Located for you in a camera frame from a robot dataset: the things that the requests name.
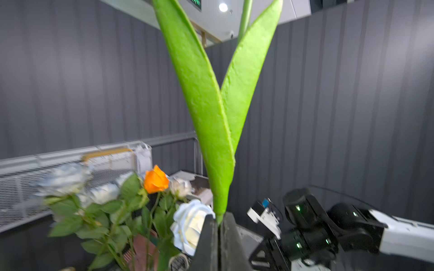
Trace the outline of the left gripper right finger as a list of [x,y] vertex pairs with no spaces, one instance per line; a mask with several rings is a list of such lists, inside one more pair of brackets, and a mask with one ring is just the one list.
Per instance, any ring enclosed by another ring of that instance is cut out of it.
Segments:
[[220,224],[220,270],[251,271],[244,253],[237,224],[232,213],[227,212]]

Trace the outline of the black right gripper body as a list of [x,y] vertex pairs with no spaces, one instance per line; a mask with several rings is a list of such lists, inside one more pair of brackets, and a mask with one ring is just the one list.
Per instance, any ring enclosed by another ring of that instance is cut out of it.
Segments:
[[339,244],[326,230],[292,229],[280,239],[272,234],[264,237],[250,254],[249,263],[255,271],[328,271],[338,252]]

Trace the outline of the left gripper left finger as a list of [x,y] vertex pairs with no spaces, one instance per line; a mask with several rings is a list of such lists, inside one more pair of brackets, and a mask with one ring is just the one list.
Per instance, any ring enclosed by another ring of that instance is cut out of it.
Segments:
[[188,271],[218,270],[218,224],[212,215],[207,215],[200,239]]

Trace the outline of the orange flower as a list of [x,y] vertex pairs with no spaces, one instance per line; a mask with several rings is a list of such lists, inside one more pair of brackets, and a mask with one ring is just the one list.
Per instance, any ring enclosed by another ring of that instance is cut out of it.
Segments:
[[167,271],[171,257],[172,231],[170,226],[173,223],[174,199],[169,188],[169,179],[166,174],[155,166],[148,171],[144,178],[144,189],[151,195],[156,194],[156,201],[151,208],[142,209],[142,223],[145,234],[148,238],[155,231],[157,234],[156,250],[148,253],[148,260],[158,262],[159,271]]

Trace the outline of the orange tulip bud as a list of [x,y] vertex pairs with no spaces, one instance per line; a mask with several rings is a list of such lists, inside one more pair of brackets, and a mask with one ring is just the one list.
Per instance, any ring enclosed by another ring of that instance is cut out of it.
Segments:
[[238,143],[283,2],[273,1],[238,40],[222,84],[180,4],[153,6],[203,154],[216,220],[222,222]]

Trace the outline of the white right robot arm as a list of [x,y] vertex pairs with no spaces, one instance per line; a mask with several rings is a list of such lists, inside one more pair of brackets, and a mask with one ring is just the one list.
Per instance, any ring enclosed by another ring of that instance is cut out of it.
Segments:
[[348,203],[326,211],[308,188],[286,193],[283,205],[280,213],[266,198],[248,211],[271,233],[249,256],[255,271],[330,271],[347,251],[434,261],[433,225]]

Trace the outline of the masking tape roll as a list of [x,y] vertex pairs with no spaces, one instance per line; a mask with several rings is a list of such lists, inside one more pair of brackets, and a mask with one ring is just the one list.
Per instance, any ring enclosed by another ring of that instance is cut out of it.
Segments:
[[188,255],[180,253],[169,260],[169,271],[188,271],[192,262],[192,258]]

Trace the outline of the yellow digital clock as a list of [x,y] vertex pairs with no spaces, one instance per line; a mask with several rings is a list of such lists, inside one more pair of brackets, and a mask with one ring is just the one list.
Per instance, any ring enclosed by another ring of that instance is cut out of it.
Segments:
[[82,162],[93,171],[135,170],[135,156],[131,149],[118,148],[85,154]]

